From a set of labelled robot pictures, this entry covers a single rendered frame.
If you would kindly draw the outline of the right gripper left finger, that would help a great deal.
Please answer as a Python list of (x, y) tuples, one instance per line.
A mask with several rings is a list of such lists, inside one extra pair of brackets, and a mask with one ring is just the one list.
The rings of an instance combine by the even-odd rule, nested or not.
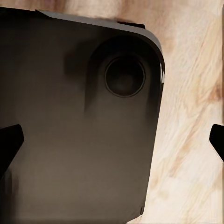
[(21, 125), (0, 129), (0, 180), (24, 142)]

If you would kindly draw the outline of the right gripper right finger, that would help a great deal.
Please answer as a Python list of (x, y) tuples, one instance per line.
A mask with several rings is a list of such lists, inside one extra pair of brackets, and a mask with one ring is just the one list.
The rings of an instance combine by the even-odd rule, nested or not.
[(224, 126), (213, 124), (209, 141), (224, 162)]

